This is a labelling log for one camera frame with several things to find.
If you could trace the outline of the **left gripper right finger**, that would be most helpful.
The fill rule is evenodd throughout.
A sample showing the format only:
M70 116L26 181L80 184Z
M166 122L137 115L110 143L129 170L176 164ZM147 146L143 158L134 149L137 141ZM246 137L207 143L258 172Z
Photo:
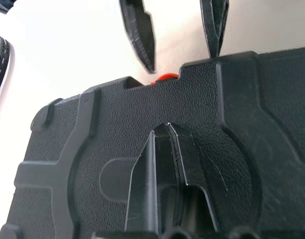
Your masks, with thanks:
M203 195L210 225L215 232L218 232L220 231L220 223L194 139L186 129L176 124L168 124L168 129L171 137L174 138L175 152L178 154L179 165L182 168L184 185L187 189L196 189Z

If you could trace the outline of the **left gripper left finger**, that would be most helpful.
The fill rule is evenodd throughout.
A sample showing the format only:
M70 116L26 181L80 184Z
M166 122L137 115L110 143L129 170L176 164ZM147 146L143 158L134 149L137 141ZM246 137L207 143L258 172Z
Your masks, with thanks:
M173 226L178 177L165 124L151 130L132 169L125 230L157 235Z

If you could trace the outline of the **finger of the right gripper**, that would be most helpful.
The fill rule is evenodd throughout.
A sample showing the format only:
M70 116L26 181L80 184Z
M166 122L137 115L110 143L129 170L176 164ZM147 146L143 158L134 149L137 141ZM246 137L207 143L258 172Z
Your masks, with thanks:
M134 53L146 71L155 73L155 38L151 15L142 0L119 1L124 28Z
M229 0L201 0L203 29L209 56L220 55L229 10Z

